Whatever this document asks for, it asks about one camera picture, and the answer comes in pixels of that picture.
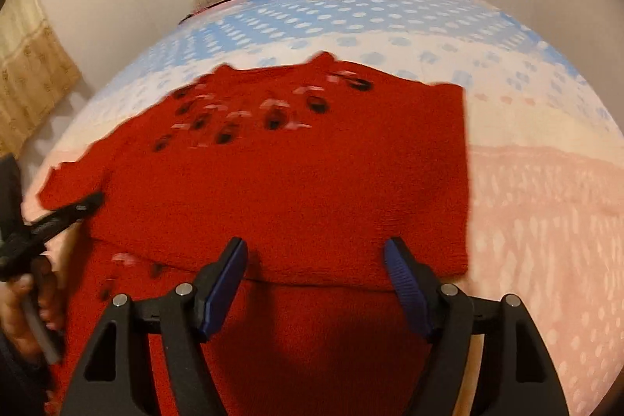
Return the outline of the beige side window curtain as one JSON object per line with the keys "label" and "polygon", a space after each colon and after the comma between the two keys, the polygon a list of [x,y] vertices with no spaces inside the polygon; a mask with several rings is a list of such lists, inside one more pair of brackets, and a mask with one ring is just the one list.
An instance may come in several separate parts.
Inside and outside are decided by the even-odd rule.
{"label": "beige side window curtain", "polygon": [[0,54],[0,148],[19,155],[82,73],[39,0],[5,0]]}

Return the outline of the red knitted embroidered sweater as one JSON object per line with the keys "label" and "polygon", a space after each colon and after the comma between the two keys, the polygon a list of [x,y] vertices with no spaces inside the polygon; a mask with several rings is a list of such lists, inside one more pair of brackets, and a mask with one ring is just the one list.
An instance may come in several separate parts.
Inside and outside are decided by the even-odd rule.
{"label": "red knitted embroidered sweater", "polygon": [[67,274],[64,398],[109,299],[193,279],[226,243],[248,269],[203,347],[233,415],[398,415],[422,371],[383,261],[401,237],[438,274],[468,267],[458,85],[424,85],[322,53],[228,65],[167,95],[51,170],[48,210],[99,191]]}

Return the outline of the polka dot bedspread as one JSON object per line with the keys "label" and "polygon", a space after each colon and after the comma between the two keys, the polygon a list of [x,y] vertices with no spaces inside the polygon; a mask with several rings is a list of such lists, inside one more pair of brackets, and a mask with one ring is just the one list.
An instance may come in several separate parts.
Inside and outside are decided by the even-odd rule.
{"label": "polka dot bedspread", "polygon": [[80,112],[30,200],[106,199],[71,248],[64,398],[110,299],[250,264],[204,346],[234,415],[398,415],[428,347],[388,237],[515,292],[588,415],[623,366],[623,137],[589,83],[478,0],[239,0],[181,24]]}

